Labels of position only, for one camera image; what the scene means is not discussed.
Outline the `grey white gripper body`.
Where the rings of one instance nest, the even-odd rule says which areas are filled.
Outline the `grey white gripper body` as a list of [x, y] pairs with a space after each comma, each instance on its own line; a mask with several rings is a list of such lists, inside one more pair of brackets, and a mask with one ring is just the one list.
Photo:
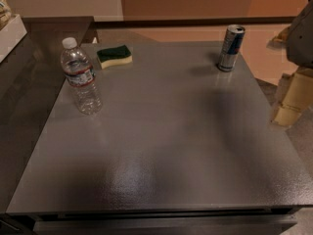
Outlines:
[[292, 21], [286, 48], [290, 62], [313, 68], [313, 0]]

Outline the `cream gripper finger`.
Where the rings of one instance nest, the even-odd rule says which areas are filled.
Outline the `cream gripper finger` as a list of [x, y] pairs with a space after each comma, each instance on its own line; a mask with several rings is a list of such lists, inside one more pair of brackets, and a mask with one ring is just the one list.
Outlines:
[[276, 42], [276, 43], [285, 44], [287, 42], [289, 32], [290, 32], [290, 27], [288, 26], [288, 27], [284, 28], [278, 35], [276, 35], [272, 39], [272, 41]]
[[299, 67], [293, 74], [284, 73], [275, 94], [271, 122], [290, 127], [313, 104], [313, 70]]

